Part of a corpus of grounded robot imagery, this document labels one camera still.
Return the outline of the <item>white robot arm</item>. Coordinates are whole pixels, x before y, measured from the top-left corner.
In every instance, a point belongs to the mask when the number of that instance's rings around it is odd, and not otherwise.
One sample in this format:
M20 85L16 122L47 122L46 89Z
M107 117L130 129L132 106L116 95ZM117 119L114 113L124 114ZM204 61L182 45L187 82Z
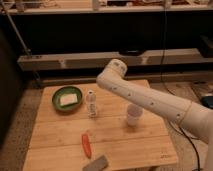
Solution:
M213 171L213 110L191 100L126 81L127 65L112 59L97 76L100 88L153 112L198 137L208 145L204 171Z

